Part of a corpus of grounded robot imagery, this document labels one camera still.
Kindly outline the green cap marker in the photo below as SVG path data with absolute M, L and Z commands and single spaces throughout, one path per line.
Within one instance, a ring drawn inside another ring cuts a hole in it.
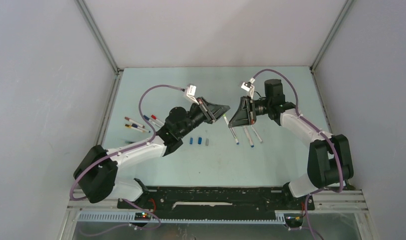
M 224 120 L 225 120 L 226 125 L 228 126 L 228 128 L 231 128 L 231 127 L 229 126 L 229 120 L 228 120 L 226 114 L 223 115 L 223 118 L 224 118 Z

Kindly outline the red cap marker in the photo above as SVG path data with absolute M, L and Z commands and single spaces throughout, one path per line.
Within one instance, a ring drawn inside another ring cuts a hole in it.
M 154 119 L 158 124 L 160 124 L 161 126 L 164 125 L 164 122 L 161 121 L 160 119 L 158 119 L 155 115 L 151 115 L 151 118 Z

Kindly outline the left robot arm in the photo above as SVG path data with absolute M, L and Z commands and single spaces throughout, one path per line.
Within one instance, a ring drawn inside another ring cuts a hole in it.
M 174 107 L 153 137 L 112 149 L 92 147 L 75 170 L 74 179 L 92 204 L 105 199 L 127 199 L 136 208 L 143 208 L 149 201 L 144 184 L 137 178 L 122 180 L 120 172 L 173 153 L 193 129 L 202 123 L 216 122 L 229 110 L 230 106 L 210 103 L 203 97 L 198 97 L 189 110 Z

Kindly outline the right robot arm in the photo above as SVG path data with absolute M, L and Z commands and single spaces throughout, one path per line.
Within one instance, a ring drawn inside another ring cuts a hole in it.
M 279 126 L 290 130 L 308 147 L 306 173 L 284 185 L 282 204 L 294 209 L 302 202 L 302 196 L 338 184 L 343 188 L 345 180 L 354 176 L 351 151 L 347 137 L 323 131 L 307 120 L 292 102 L 287 102 L 279 79 L 264 82 L 265 97 L 254 100 L 254 79 L 243 82 L 246 95 L 229 122 L 230 128 L 252 126 L 257 117 L 268 115 Z

